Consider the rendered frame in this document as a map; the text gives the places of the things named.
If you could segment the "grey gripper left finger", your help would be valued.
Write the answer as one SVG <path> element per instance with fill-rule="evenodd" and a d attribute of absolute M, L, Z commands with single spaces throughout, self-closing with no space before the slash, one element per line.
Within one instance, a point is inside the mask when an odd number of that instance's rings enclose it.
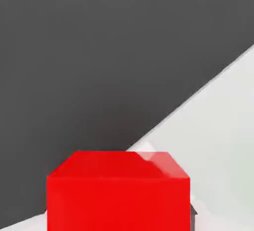
<path fill-rule="evenodd" d="M 47 209 L 14 208 L 0 211 L 0 231 L 46 230 Z"/>

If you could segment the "small red cube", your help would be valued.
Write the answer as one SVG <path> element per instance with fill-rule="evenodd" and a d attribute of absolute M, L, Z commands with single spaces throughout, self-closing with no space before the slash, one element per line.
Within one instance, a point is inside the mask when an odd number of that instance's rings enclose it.
<path fill-rule="evenodd" d="M 47 231 L 191 231 L 190 177 L 167 152 L 74 152 L 46 199 Z"/>

